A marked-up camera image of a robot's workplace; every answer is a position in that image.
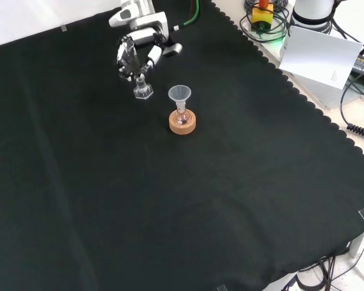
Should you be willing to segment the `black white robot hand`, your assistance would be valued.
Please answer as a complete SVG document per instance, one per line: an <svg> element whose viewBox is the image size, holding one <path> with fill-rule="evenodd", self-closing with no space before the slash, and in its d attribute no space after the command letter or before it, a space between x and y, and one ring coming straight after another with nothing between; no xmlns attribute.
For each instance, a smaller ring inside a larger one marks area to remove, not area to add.
<svg viewBox="0 0 364 291"><path fill-rule="evenodd" d="M133 4L109 19L111 27L128 25L130 33L118 40L116 64L121 78L133 81L147 75L162 57L179 55L183 46L170 38L165 12L143 13ZM137 49L152 44L146 61L140 63Z"/></svg>

